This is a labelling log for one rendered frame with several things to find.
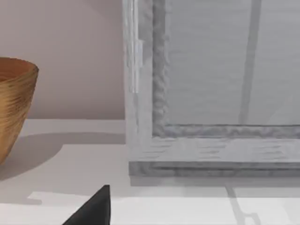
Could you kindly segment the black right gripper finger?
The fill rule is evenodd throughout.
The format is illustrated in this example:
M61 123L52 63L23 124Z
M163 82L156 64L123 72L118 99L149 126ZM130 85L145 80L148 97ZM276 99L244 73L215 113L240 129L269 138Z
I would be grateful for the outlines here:
M110 225L110 222L110 185L104 185L62 225Z

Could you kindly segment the brown woven basket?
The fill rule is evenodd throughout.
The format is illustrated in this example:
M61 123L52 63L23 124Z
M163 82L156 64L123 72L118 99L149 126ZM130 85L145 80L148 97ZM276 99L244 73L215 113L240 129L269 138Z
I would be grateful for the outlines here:
M0 164L8 157L33 99L38 67L26 60L0 57Z

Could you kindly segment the grey wooden cabinet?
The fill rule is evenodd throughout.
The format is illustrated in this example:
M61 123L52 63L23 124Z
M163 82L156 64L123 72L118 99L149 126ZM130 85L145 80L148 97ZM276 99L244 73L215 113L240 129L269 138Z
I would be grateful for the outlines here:
M131 178L300 178L300 0L122 0Z

